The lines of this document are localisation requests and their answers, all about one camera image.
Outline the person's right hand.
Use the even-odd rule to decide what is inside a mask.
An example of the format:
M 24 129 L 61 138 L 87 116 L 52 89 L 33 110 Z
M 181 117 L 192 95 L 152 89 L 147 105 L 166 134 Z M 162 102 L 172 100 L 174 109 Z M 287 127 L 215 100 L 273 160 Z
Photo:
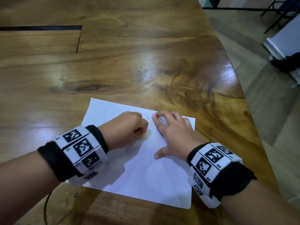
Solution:
M 202 145 L 207 141 L 201 138 L 201 136 L 195 132 L 194 135 L 185 134 L 185 125 L 183 117 L 179 112 L 170 112 L 176 119 L 174 124 L 170 125 L 156 125 L 156 114 L 152 115 L 152 120 L 158 129 L 158 131 L 166 138 L 167 146 L 170 155 L 175 156 L 178 159 L 187 161 L 187 157 L 190 152 Z

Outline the person's left hand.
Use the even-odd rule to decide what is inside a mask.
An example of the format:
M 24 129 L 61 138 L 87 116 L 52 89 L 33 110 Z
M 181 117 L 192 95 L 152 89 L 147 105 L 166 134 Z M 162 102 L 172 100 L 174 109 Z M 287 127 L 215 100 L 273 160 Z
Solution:
M 131 132 L 131 112 L 123 112 L 98 127 L 108 151 L 123 148 L 138 141 Z

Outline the white paper sheet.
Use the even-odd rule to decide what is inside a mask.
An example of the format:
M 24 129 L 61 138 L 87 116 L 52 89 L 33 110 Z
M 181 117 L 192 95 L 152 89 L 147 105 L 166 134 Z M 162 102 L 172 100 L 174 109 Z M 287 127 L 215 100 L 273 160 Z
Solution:
M 138 112 L 148 121 L 146 139 L 109 152 L 96 168 L 98 174 L 82 186 L 190 209 L 192 187 L 188 183 L 188 164 L 172 156 L 154 159 L 155 152 L 166 146 L 152 121 L 155 110 L 91 98 L 82 125 L 99 126 L 126 111 Z

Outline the person's left forearm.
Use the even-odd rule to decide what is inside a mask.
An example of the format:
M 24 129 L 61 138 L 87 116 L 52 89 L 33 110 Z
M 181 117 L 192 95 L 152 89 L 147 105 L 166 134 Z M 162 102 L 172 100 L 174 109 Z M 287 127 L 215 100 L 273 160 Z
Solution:
M 60 184 L 37 151 L 0 163 L 0 225 L 13 225 Z

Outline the person's right forearm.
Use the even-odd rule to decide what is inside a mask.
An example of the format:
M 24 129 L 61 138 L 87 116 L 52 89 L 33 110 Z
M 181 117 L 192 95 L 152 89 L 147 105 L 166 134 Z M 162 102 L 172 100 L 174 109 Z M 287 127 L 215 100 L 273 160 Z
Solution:
M 221 204 L 236 225 L 300 225 L 300 212 L 256 180 L 242 192 L 224 196 Z

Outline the right wrist marker tracker band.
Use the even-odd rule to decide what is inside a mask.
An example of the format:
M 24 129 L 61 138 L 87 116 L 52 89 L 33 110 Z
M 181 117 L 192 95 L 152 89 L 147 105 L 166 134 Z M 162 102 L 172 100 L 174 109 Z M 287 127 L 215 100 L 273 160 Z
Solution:
M 197 146 L 187 163 L 189 184 L 208 208 L 217 208 L 224 196 L 236 195 L 257 180 L 242 159 L 220 143 Z

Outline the wrist marker tracker band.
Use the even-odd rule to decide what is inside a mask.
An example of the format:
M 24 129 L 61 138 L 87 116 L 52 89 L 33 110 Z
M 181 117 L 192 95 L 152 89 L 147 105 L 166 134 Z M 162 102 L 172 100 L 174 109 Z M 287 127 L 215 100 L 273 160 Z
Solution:
M 220 143 L 197 146 L 187 163 L 189 184 L 208 208 L 217 208 L 224 196 L 236 195 L 257 180 L 242 159 Z
M 56 178 L 73 185 L 98 175 L 96 168 L 108 153 L 101 131 L 94 125 L 77 126 L 37 149 Z

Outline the left wrist marker tracker band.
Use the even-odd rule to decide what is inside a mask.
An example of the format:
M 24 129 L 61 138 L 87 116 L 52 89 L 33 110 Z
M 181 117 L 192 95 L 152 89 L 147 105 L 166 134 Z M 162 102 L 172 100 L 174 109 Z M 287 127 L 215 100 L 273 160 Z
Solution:
M 96 168 L 108 153 L 101 131 L 94 125 L 77 126 L 37 149 L 56 178 L 73 185 L 98 175 Z

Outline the black bag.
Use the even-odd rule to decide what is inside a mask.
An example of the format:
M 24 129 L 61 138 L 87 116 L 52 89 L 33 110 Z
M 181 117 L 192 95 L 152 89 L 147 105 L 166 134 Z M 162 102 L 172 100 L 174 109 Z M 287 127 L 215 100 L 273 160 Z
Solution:
M 300 68 L 300 52 L 286 56 L 283 60 L 274 58 L 270 62 L 275 68 L 288 73 Z

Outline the white cabinet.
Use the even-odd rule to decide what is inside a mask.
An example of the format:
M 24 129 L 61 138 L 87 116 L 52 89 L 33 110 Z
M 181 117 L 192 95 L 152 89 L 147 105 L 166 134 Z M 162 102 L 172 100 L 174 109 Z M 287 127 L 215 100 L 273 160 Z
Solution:
M 274 58 L 283 60 L 286 56 L 300 52 L 300 14 L 276 35 L 267 38 L 263 46 L 271 54 L 268 59 L 269 61 Z M 288 72 L 288 74 L 290 74 L 300 86 L 300 68 Z

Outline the black metal folding frame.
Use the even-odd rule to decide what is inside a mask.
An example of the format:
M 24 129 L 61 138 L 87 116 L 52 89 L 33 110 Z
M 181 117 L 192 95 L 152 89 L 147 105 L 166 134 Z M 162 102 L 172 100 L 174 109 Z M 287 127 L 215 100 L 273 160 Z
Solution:
M 284 28 L 300 14 L 300 0 L 198 0 L 204 10 L 236 10 L 274 12 L 278 18 L 265 30 L 264 34 L 277 27 Z

